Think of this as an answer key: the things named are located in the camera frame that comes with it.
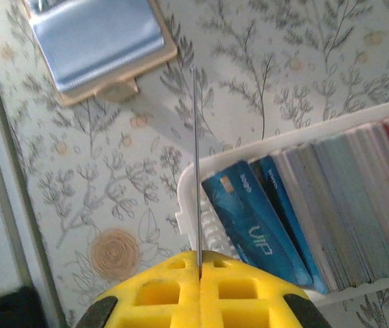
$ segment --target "beige clip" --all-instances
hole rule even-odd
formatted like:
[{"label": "beige clip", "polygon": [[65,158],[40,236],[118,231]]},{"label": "beige clip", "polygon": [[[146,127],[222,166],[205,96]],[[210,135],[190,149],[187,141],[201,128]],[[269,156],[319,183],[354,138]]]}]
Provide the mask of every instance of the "beige clip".
[{"label": "beige clip", "polygon": [[135,79],[130,79],[127,81],[115,81],[110,83],[100,91],[97,91],[96,97],[111,103],[119,103],[135,96],[137,93],[138,86]]}]

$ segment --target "leaf pattern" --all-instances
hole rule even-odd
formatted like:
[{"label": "leaf pattern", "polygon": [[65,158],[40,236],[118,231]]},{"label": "leaf pattern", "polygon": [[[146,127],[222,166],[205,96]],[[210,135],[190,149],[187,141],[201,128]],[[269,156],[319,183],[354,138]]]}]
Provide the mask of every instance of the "leaf pattern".
[{"label": "leaf pattern", "polygon": [[[174,213],[194,88],[209,154],[389,101],[389,0],[159,3],[177,58],[138,78],[133,100],[63,107],[23,4],[0,1],[0,95],[69,327],[115,283],[90,262],[105,231],[132,234],[140,271],[191,249]],[[323,312],[389,328],[389,289]]]}]

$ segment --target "yellow plastic object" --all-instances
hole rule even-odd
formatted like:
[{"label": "yellow plastic object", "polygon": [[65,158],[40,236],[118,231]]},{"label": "yellow plastic object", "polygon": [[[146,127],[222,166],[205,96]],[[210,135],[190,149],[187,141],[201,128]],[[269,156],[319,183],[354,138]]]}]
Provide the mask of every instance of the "yellow plastic object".
[{"label": "yellow plastic object", "polygon": [[105,328],[300,328],[283,296],[305,292],[269,273],[204,251],[178,254],[115,286],[97,299],[118,302]]}]

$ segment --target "stack of cards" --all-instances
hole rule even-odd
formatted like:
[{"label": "stack of cards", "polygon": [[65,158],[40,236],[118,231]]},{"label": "stack of cards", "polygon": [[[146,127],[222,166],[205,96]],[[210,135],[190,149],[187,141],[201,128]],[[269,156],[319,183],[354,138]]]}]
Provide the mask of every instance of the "stack of cards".
[{"label": "stack of cards", "polygon": [[247,263],[321,293],[389,277],[389,119],[240,161],[202,185]]}]

